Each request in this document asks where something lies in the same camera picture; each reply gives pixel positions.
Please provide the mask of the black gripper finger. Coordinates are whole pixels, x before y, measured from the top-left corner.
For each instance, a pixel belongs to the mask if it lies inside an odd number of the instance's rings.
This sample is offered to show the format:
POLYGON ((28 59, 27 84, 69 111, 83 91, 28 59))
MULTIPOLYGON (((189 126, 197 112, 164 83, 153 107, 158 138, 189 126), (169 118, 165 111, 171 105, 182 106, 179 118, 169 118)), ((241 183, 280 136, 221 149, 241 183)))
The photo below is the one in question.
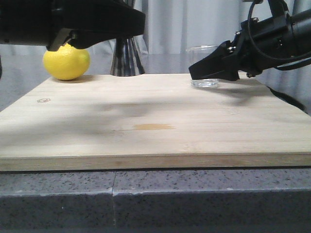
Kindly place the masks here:
POLYGON ((50 48, 89 48, 144 33, 145 14, 119 0, 54 0, 50 48))

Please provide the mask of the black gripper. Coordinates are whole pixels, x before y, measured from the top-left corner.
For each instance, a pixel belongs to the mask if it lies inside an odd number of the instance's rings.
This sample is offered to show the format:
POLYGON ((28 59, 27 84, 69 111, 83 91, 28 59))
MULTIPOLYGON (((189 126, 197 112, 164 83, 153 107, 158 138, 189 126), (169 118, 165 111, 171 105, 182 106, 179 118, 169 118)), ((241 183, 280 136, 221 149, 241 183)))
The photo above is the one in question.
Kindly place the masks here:
POLYGON ((242 70, 251 77, 263 70, 288 63, 298 56, 298 18, 288 13, 263 21, 253 18, 241 23, 242 30, 232 42, 221 43, 210 55, 189 67, 193 81, 203 79, 239 80, 242 70), (229 65, 223 58, 229 55, 229 65))
POLYGON ((57 51, 77 38, 65 28, 62 0, 2 0, 0 2, 0 43, 45 46, 57 51))

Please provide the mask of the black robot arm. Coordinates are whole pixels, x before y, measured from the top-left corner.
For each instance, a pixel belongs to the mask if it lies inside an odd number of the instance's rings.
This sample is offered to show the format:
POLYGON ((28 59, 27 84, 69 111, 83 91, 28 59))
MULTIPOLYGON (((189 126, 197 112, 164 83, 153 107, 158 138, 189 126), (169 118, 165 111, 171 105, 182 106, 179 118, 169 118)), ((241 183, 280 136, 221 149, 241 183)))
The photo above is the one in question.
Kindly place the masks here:
POLYGON ((259 21, 252 13, 260 3, 252 2, 233 41, 189 67, 192 80, 236 81, 240 70, 252 78, 269 68, 292 70, 311 63, 311 11, 290 15, 285 1, 270 0, 272 16, 259 21))

